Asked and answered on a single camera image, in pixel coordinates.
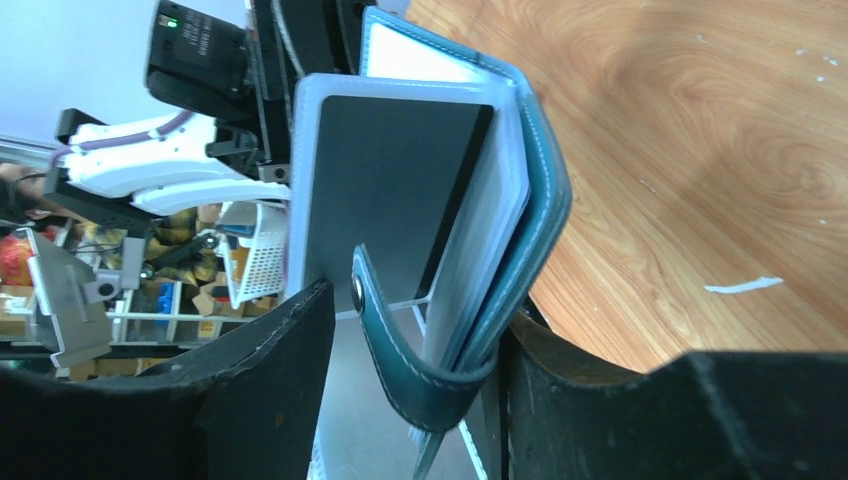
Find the card holder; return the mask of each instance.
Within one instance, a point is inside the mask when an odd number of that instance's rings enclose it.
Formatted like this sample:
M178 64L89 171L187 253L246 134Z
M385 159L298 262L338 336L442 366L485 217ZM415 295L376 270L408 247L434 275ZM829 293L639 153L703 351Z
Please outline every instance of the card holder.
M365 243L390 305L426 301L502 89L313 74L297 86L287 296L315 279L352 311Z
M372 42L374 35L381 36L382 46L389 47L406 41L419 48L418 63L402 65L403 54L398 51L392 58L392 49L383 49L379 64L369 64L378 55ZM354 254L354 280L352 297L360 306L365 335L386 396L397 413L410 424L423 430L440 433L453 428L464 416L473 395L457 395L458 389L476 393L479 376L487 374L493 364L497 343L507 328L512 315L519 308L527 292L550 255L568 217L572 192L571 185L556 137L527 78L514 66L492 58L466 46L440 37L412 25L378 8L368 8L363 18L363 48L360 72L396 79L431 80L448 82L506 81L516 87L518 110L526 146L527 172L530 197L527 207L498 267L495 278L486 294L480 313L471 329L462 353L452 369L429 366L422 375L420 359L411 349L402 348L405 341L386 325L385 309L377 285L379 270L369 268L368 253L364 248ZM430 65L431 69L422 68ZM425 398L403 399L404 391L427 392Z

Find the black camera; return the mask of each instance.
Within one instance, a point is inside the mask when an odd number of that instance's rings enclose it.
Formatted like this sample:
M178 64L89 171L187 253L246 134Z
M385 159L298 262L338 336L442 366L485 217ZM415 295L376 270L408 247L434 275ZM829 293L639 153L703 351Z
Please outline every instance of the black camera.
M145 86L156 99L211 117L256 114L248 32L177 3L159 2Z

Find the red object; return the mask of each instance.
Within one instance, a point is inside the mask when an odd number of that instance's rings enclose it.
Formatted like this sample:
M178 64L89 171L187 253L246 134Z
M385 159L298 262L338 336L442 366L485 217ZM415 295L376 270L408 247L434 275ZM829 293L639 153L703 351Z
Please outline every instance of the red object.
M230 301L230 290L224 285L212 287L209 295L221 303L227 303Z
M56 231L56 227L49 227L42 235L52 242L56 240ZM32 248L26 237L18 238L10 234L0 240L0 279L4 285L32 286L27 266L27 259L31 256Z

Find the white stitching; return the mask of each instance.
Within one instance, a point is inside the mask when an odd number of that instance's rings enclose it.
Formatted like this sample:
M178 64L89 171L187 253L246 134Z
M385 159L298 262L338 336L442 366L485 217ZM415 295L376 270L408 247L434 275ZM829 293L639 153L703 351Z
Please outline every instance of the white stitching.
M302 300L301 302L298 302L298 303L296 303L296 304L292 305L291 315L293 315L293 314L295 314L295 313L300 313L300 309L301 309L301 308L302 308L305 304L309 303L309 302L310 302L313 298L315 298L315 295L318 295L318 294L319 294L319 293L321 293L323 290L326 290L326 288L315 288L315 289L314 289L314 291L313 291L311 294L309 294L309 296L308 296L308 297L306 297L304 300Z
M365 337L365 344L368 345L368 351L371 352L371 358L374 359L374 367L375 367L374 369L377 371L377 377L379 377L380 383L383 385L383 392L385 392L386 398L389 400L389 403L392 404L392 407L394 407L395 410L400 412L400 414L403 415L403 417L407 421L409 421L409 423L416 423L416 424L420 425L422 428L427 429L427 430L438 430L437 428L435 428L431 425L427 425L423 421L417 419L414 415L410 415L409 412L407 412L406 410L403 409L403 407L400 406L400 403L395 399L395 397L392 396L391 389L388 387L388 385L386 384L386 380L383 378L383 370L380 369L380 365L377 363L377 355L374 354L374 347L371 346L371 339L368 338L368 334L365 334L364 337Z
M418 40L418 41L420 41L420 42L423 42L423 43L425 43L425 44L427 44L427 45L429 45L429 46L431 46L431 47L433 47L433 48L435 48L435 49L437 49L437 50L441 50L442 52L444 52L444 53L446 53L446 54L448 54L448 55L455 56L455 57L460 57L460 58L462 58L462 59L464 59L464 60L467 60L467 61L469 61L469 62L472 62L472 63L478 63L478 64L481 64L482 66L484 66L484 67L488 67L489 69L494 70L494 71L496 71L496 72L500 73L501 75L504 75L504 76L506 76L506 77L512 78L512 75L510 75L509 73L507 73L504 69L502 69L502 68L498 67L497 65L494 65L494 64L492 64L492 63L487 62L487 61L486 61L485 59L483 59L483 58L474 59L474 58L472 58L472 57L470 57L470 56L467 56L467 55L464 55L464 54L462 54L462 53L460 53L460 52L450 51L450 50L448 50L447 48L445 48L445 47L443 47L443 46L441 46L441 45L438 45L438 44L436 44L435 42L432 42L432 41L430 41L430 40L428 40L428 39L424 38L423 36L421 36L421 35L419 35L419 34L417 34L417 33L413 32L413 31L411 31L411 30L410 30L410 29L408 29L405 25L389 24L388 22L386 22L385 20L383 20L382 18L379 18L379 17L371 17L371 18L372 18L375 22L380 23L380 24L382 24L383 26L385 26L385 27L387 27L387 28L399 30L401 33L404 33L404 34L406 34L406 35L409 35L410 37L412 37L412 38L414 38L414 39L416 39L416 40ZM522 113L522 115L524 116L524 118L527 120L527 125L530 127L530 131L531 131L531 132L532 132L532 134L533 134L533 139L534 139L535 144L536 144L536 150L537 150L537 151L538 151L538 153L539 153L539 157L540 157L540 158L543 158L543 157L544 157L544 152L543 152L543 149L542 149L541 142L540 142L540 140L539 140L539 133L538 133L538 131L537 131L537 129L536 129L536 125L535 125L535 124L533 123L533 121L530 119L530 113L528 112L528 105L527 105L527 102L526 102L526 101L522 98L522 96L521 96L521 95L519 95L518 97L519 97L519 98L518 98L519 104L520 104L520 105L521 105L521 107L522 107L522 108L521 108L521 113ZM541 162L541 166L542 166L542 173L544 174L544 177L545 177L545 184L548 184L548 183L549 183L549 181L550 181L550 176L551 176L551 175L550 175L550 173L551 173L551 172L550 172L550 170L546 167L546 165L545 165L545 163L544 163L544 162ZM551 191L550 191L550 190L547 190L547 191L545 192L545 194L546 194L546 195L545 195L545 202L544 202L544 210L548 210L548 209L550 209L550 208L551 208L551 202L552 202L552 195L551 195ZM532 243L532 242L537 241L538 237L541 235L541 233L540 233L540 232L541 232L541 230L542 230L542 225L543 225L542 223L539 223L539 224L537 224L537 225L536 225L536 228L535 228L535 229L533 229L532 233L530 234L530 241L531 241L531 243ZM527 258L530 256L530 251L531 251L531 249L529 249L529 248L528 248L528 249L526 249L526 250L524 251L523 255L520 257L519 264L523 264L523 263L527 260ZM542 264L541 259L540 259L540 261L534 262L534 268L533 268L533 270L538 269L538 268L539 268L539 266L540 266L541 264ZM522 271L522 270L516 269L516 270L514 270L514 271L513 271L513 273L509 276L509 278L508 278L508 280L507 280L507 285L509 285L510 283L517 282L516 277L518 277L518 276L519 276L519 272L520 272L520 271ZM495 311L499 310L500 308L502 308L502 307L504 306L504 304L506 303L505 297L507 296L507 292L508 292L509 290L510 290L509 288L503 288L503 289L501 289L501 292L500 292L500 293L498 294L498 296L497 296L497 297L493 300L492 305L493 305L493 308L494 308L494 310L495 310Z
M365 270L365 266L362 264L361 258L357 257L356 259L354 259L354 261L356 261L356 263L358 263L359 266L363 270ZM372 291L370 293L371 293L372 296L375 296L375 297L379 296L379 293L377 293L377 292ZM395 339L391 335L391 333L389 333L389 326L386 325L386 319L383 318L383 315L380 315L379 312L378 312L377 318L379 318L380 324L383 325L383 331L386 332L386 336L389 338L389 342L392 344L392 347L394 347L395 352L398 354L398 356L403 361L403 363L410 370L412 370L412 373L415 374L416 377L420 378L421 380L424 380L426 383L429 383L430 385L433 385L435 387L444 388L444 389L451 390L451 391L454 391L454 392L464 392L464 391L469 391L469 390L473 390L473 389L477 388L476 385L458 386L458 385L453 385L453 384L446 384L444 382L440 382L438 380L433 380L432 378L427 378L426 376L424 376L424 374L421 373L420 370L415 368L415 366L412 365L412 363L410 363L409 360L407 360L406 356L403 353L401 353L400 347L398 346L397 342L395 342ZM379 365L377 364L377 362L374 362L374 364L377 366L378 369L380 368Z

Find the black card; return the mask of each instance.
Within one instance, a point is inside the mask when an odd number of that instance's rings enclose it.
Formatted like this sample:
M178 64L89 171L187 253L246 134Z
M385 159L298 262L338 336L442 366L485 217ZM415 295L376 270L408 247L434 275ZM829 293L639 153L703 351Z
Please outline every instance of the black card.
M321 108L305 283L353 309L364 243L389 303L426 296L494 115L490 105L330 96Z

